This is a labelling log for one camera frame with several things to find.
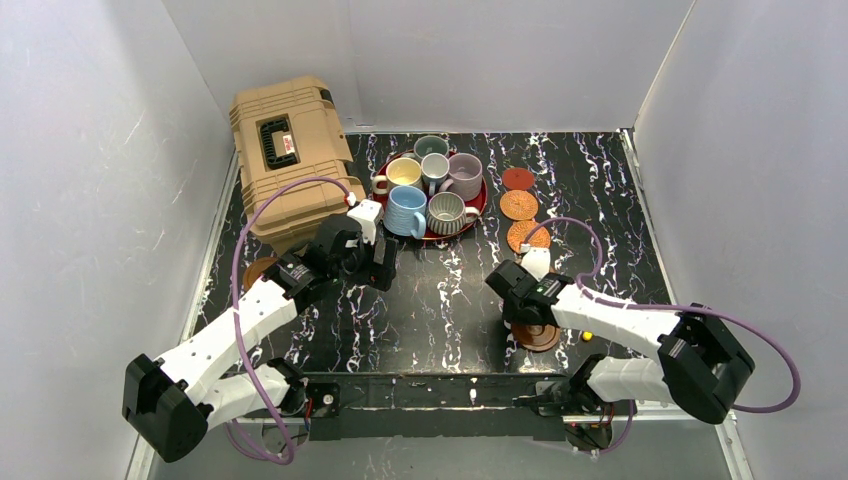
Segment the brown wooden coaster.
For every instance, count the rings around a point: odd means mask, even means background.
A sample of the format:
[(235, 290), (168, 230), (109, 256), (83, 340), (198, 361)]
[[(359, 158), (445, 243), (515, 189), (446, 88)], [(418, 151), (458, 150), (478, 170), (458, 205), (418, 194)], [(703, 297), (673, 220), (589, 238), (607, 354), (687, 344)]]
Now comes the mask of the brown wooden coaster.
[(511, 334), (516, 344), (531, 352), (546, 352), (560, 341), (561, 329), (552, 325), (525, 325), (513, 323)]

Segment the woven rattan coaster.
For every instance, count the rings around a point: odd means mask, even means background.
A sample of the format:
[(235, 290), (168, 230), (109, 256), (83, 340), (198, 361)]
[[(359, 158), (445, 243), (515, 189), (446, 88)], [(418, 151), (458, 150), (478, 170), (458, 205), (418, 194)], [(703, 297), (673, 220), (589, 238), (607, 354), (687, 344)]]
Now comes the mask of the woven rattan coaster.
[(507, 244), (515, 252), (521, 252), (521, 246), (549, 248), (551, 235), (546, 227), (537, 228), (534, 220), (514, 221), (507, 231)]
[(536, 198), (527, 191), (510, 190), (499, 201), (501, 212), (514, 221), (533, 220), (538, 213)]

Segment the red round coaster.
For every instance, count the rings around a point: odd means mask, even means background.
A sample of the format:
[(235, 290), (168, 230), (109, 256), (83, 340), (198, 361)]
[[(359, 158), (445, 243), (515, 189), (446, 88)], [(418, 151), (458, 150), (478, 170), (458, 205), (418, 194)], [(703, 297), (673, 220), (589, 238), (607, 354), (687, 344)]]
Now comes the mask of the red round coaster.
[(506, 169), (501, 175), (501, 180), (503, 186), (508, 190), (526, 191), (535, 184), (533, 173), (526, 168), (519, 167)]

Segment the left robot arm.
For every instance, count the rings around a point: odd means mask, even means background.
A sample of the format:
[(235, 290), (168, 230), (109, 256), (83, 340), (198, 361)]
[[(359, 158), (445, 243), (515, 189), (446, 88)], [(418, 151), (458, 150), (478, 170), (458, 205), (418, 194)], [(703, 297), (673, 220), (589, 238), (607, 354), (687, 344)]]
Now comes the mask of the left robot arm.
[(330, 215), (302, 253), (275, 259), (235, 307), (157, 358), (128, 364), (122, 415), (162, 460), (184, 458), (209, 430), (262, 408), (306, 414), (313, 401), (304, 374), (282, 358), (254, 367), (248, 351), (342, 280), (388, 290), (398, 244), (379, 238), (382, 217), (370, 200)]

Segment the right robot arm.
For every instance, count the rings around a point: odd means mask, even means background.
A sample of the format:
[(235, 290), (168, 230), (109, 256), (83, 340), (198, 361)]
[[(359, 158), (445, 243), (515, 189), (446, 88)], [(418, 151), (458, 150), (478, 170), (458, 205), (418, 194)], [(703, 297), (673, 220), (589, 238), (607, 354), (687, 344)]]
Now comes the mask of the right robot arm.
[(636, 352), (630, 359), (596, 354), (572, 375), (566, 398), (587, 407), (619, 401), (674, 404), (719, 424), (755, 370), (753, 358), (712, 311), (625, 302), (548, 273), (537, 279), (512, 260), (486, 284), (512, 324), (588, 331)]

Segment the light blue textured mug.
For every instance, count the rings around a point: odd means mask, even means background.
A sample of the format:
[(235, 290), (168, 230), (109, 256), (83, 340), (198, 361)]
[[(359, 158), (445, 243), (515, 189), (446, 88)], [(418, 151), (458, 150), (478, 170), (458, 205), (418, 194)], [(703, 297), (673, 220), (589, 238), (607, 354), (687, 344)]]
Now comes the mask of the light blue textured mug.
[(426, 233), (427, 197), (414, 186), (397, 186), (389, 192), (383, 223), (392, 234), (422, 239)]

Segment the grey ribbed mug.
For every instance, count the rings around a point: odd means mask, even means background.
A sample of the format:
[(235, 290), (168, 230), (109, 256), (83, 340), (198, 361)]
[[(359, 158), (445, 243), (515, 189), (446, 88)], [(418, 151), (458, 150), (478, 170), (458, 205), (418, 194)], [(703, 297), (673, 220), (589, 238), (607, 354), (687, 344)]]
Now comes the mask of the grey ribbed mug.
[(475, 222), (480, 210), (465, 205), (464, 200), (451, 192), (435, 194), (426, 213), (427, 228), (439, 236), (451, 236)]

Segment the cream yellow mug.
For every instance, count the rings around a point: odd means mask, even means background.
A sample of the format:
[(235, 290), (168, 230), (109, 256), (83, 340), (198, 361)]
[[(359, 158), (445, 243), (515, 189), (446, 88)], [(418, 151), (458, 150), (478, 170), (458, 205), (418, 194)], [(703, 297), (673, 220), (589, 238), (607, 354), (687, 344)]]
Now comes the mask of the cream yellow mug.
[(376, 175), (371, 181), (374, 195), (388, 195), (399, 186), (422, 189), (422, 170), (417, 160), (407, 157), (394, 159), (385, 166), (382, 174)]

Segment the grey printed mug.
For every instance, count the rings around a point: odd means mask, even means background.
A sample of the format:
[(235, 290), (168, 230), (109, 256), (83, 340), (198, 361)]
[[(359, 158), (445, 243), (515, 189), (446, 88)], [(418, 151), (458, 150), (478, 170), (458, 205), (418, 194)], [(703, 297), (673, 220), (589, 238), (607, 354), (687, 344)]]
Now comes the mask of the grey printed mug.
[(449, 159), (441, 153), (430, 153), (420, 162), (423, 191), (428, 197), (434, 196), (446, 180), (449, 173)]

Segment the tan plastic tool case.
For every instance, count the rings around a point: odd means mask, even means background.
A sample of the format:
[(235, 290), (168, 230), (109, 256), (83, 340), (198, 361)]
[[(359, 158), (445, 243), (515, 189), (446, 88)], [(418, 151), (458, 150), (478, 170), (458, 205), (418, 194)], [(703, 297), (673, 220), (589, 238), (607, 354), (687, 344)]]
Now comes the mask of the tan plastic tool case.
[(311, 239), (330, 214), (363, 199), (328, 85), (315, 76), (243, 90), (229, 110), (244, 211), (276, 253)]

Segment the lilac textured mug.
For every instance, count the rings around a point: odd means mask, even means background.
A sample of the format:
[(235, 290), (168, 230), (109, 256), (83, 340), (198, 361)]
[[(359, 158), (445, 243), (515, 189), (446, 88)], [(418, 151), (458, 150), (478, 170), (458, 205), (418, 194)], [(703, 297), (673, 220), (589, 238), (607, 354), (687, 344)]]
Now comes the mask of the lilac textured mug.
[(476, 156), (457, 153), (449, 158), (448, 175), (438, 191), (454, 193), (463, 201), (469, 202), (475, 199), (482, 189), (482, 175), (483, 166)]

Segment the sage green mug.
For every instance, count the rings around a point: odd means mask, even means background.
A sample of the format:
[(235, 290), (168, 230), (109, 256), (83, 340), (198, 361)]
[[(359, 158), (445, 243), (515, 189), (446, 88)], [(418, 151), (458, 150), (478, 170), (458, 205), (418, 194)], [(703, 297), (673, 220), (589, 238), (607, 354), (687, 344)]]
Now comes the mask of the sage green mug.
[(422, 160), (427, 155), (433, 153), (447, 156), (449, 152), (449, 143), (444, 138), (436, 135), (422, 136), (415, 141), (413, 146), (413, 154), (418, 160)]

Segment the front aluminium frame rail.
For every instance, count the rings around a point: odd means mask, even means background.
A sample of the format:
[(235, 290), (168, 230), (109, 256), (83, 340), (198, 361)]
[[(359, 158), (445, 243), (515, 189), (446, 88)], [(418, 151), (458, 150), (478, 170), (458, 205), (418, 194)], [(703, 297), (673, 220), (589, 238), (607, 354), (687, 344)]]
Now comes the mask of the front aluminium frame rail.
[(257, 372), (272, 404), (285, 416), (332, 418), (344, 410), (475, 411), (526, 409), (541, 417), (633, 412), (634, 402), (675, 404), (695, 419), (719, 424), (732, 399), (723, 389), (682, 385), (666, 391), (665, 383), (646, 392), (621, 392), (585, 372), (574, 377), (536, 374), (389, 374), (287, 373), (265, 365)]

